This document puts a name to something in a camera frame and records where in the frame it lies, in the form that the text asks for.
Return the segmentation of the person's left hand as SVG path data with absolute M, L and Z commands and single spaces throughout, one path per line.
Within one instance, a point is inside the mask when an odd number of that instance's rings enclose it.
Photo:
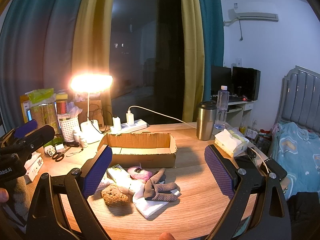
M 0 203 L 6 203 L 9 200 L 9 194 L 6 189 L 0 188 Z

